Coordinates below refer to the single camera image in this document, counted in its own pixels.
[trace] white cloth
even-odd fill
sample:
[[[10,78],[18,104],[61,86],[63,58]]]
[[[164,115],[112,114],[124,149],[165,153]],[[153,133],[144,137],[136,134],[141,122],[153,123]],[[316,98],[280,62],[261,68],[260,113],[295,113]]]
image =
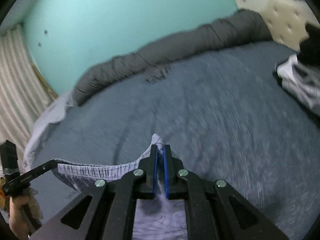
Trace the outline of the white cloth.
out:
[[[298,63],[297,55],[293,54],[289,57],[288,61],[283,63],[277,68],[277,74],[280,78],[289,80],[297,85],[297,81],[292,72],[292,66]]]
[[[32,163],[35,158],[35,151],[46,139],[50,124],[61,122],[67,114],[69,108],[73,107],[75,102],[72,98],[72,92],[68,91],[58,97],[36,120],[33,126],[32,136],[26,145],[23,154],[24,172],[32,169]]]

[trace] human hand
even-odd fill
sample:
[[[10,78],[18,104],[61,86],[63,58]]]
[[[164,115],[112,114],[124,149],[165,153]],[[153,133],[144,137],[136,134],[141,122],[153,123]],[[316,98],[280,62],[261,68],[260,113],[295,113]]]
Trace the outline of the human hand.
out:
[[[10,218],[9,226],[12,232],[19,240],[28,239],[28,225],[23,219],[20,208],[29,202],[27,196],[18,196],[16,198],[10,198]]]

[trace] finger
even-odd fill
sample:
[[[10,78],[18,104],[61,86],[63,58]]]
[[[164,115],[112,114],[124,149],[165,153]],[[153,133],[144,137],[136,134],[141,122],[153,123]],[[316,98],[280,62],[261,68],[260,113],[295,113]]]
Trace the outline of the finger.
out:
[[[19,240],[28,239],[29,229],[28,229],[27,223],[25,222],[17,223],[17,222],[10,221],[9,227]]]
[[[10,198],[10,210],[19,210],[23,205],[26,205],[29,202],[27,196],[18,196],[16,198]]]

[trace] gray comforter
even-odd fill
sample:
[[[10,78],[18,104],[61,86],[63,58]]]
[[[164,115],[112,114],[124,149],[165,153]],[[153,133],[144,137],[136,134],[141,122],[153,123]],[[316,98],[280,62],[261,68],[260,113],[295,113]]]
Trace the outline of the gray comforter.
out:
[[[121,164],[137,159],[154,133],[200,177],[227,180],[290,239],[320,213],[320,130],[277,85],[275,63],[293,51],[275,42],[210,51],[171,64],[166,79],[139,74],[70,109],[38,151],[52,158]],[[74,196],[47,173],[33,181],[46,219]]]
[[[196,30],[169,35],[135,53],[91,67],[76,84],[73,98],[81,106],[103,88],[147,68],[161,67],[209,50],[271,40],[270,31],[260,14],[240,10],[229,18],[216,20]]]

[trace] wrinkled fabric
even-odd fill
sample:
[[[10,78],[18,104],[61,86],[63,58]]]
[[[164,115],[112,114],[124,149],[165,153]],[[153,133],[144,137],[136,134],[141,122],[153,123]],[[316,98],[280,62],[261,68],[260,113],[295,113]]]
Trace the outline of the wrinkled fabric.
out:
[[[172,34],[135,53],[91,67],[76,84],[73,98],[81,106],[103,88],[148,67],[163,66],[208,50],[271,40],[270,31],[260,14],[241,10],[229,18],[218,19],[196,30]]]
[[[282,87],[320,116],[320,68],[303,65],[293,54],[276,71],[282,79]]]
[[[110,166],[69,163],[57,160],[59,164],[57,169],[53,170],[53,173],[62,182],[81,192],[97,179],[104,179],[110,182],[121,179],[127,172],[137,169],[139,161],[150,156],[152,144],[157,145],[160,154],[158,158],[161,160],[164,142],[157,134],[154,134],[148,149],[134,162]],[[163,165],[160,165],[158,172],[162,170]],[[184,201],[168,200],[164,184],[159,179],[154,199],[137,200],[132,239],[188,239]]]
[[[69,108],[73,107],[75,102],[72,99],[71,91],[63,93],[59,96],[33,125],[33,131],[26,148],[23,153],[23,170],[24,172],[33,169],[33,161],[35,151],[39,150],[43,141],[49,136],[52,124],[61,122],[67,114]]]

